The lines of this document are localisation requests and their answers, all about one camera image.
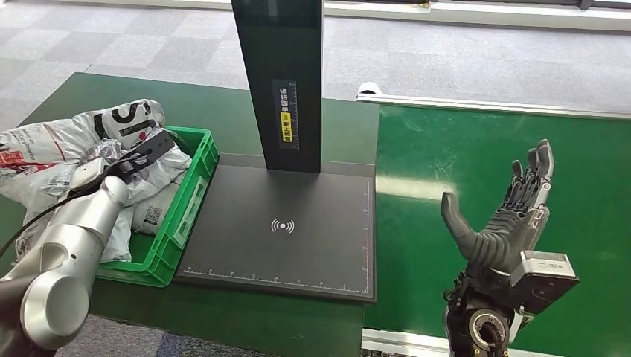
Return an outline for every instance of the black mat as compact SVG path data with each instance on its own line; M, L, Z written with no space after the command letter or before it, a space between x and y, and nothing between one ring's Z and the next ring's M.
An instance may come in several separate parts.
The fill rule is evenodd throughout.
M374 166L222 155L176 281L374 302Z

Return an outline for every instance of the black cable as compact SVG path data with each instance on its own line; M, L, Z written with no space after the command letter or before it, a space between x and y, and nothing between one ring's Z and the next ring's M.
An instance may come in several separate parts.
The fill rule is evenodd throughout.
M489 348L493 357L504 357L502 355L502 335L499 333L499 329L490 322L485 322L482 324L482 328L486 329L486 331L493 338L493 343L489 344Z

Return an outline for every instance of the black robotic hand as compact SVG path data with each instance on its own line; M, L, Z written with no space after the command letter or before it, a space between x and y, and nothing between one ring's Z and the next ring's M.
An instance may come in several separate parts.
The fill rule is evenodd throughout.
M548 140L528 150L528 168L513 161L513 178L502 205L487 226L475 232L460 214L454 193L443 193L441 215L458 250L470 264L510 273L520 262L522 251L536 245L549 211L545 206L551 189L554 158Z
M441 215L468 262L443 294L454 357L507 357L517 332L578 282L566 255L533 251L548 220L554 159L545 139L527 156L525 172L513 162L504 201L480 232L456 196L443 194Z

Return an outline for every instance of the plastic bag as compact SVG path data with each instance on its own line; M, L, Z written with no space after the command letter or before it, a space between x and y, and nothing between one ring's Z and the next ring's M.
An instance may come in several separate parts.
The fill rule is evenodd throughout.
M112 234L109 236L101 263L105 262L130 262L132 255L129 252L129 239L132 236L132 220L134 219L134 207L125 207L118 214Z
M156 128L148 138L153 137L163 129ZM129 198L127 205L135 205L142 200L156 195L173 180L190 167L190 156L183 153L175 145L155 163L135 174L132 182L127 184Z
M154 197L140 201L134 206L134 220L132 222L132 230L134 232L158 233L158 228L160 228L183 178L184 173Z
M108 164L117 161L123 155L121 142L115 139L103 139L99 144L89 148L81 156L80 163L87 164L96 158L104 158Z
M78 161L73 161L56 164L45 170L24 171L5 180L4 184L0 186L0 194L19 202L26 208L23 221L23 224L26 224L65 195L70 185L72 173L78 166ZM20 234L16 240L18 261L35 245L52 216L53 212L50 212Z
M45 170L60 162L78 160L101 139L115 139L123 149L131 149L163 124L160 103L141 99L84 112L72 119L7 130L0 133L0 185L8 176L26 170Z
M108 109L81 113L73 119L92 124L93 131L100 139L118 140L123 149L129 150L143 141L152 128L164 124L164 112L160 103L140 99Z

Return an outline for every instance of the yellow label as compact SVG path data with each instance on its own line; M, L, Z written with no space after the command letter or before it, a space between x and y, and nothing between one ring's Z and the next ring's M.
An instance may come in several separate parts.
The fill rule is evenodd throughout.
M281 136L283 142L292 142L292 115L288 112L281 112Z

